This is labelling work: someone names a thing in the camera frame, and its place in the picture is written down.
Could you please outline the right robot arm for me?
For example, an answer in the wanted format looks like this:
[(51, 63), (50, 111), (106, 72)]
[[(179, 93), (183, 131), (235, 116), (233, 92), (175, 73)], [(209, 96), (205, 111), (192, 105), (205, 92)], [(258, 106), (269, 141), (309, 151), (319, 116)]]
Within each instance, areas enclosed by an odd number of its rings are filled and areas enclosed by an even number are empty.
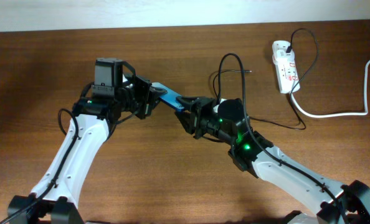
[(176, 116), (199, 139), (210, 134), (230, 146), (228, 155), (242, 172), (277, 186), (302, 203), (311, 215), (288, 214), (284, 223), (370, 223), (370, 188), (359, 180), (349, 185), (326, 178), (297, 163), (250, 126), (240, 99), (176, 98)]

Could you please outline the blue Samsung Galaxy smartphone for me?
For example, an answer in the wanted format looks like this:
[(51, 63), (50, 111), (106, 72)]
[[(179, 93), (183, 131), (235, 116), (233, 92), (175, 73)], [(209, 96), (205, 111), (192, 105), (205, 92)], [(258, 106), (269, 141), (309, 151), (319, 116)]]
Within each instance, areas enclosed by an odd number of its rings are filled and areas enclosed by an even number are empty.
[(176, 111), (184, 111), (184, 106), (180, 104), (180, 102), (176, 99), (178, 96), (181, 96), (179, 93), (176, 93), (172, 89), (159, 82), (152, 83), (152, 86), (166, 91), (166, 93), (159, 97), (160, 101), (175, 109)]

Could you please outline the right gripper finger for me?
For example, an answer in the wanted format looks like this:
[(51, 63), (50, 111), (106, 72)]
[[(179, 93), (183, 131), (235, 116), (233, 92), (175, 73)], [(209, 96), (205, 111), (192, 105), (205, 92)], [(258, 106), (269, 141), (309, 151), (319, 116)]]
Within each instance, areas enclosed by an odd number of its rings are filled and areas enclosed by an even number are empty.
[(176, 101), (184, 108), (191, 109), (194, 104), (201, 100), (200, 96), (177, 96)]
[(195, 133), (195, 127), (194, 127), (195, 114), (194, 113), (176, 111), (174, 114), (176, 115), (177, 119), (183, 126), (185, 132), (187, 132), (188, 134)]

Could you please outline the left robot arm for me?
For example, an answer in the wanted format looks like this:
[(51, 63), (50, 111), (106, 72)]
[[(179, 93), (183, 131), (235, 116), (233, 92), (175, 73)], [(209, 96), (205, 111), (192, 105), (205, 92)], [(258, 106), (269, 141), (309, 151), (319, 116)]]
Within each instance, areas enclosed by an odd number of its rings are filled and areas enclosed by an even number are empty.
[(69, 128), (47, 172), (26, 197), (15, 196), (3, 223), (83, 223), (80, 192), (96, 153), (124, 122), (123, 112), (145, 119), (167, 91), (136, 75), (126, 61), (98, 58), (95, 80), (87, 84), (68, 111)]

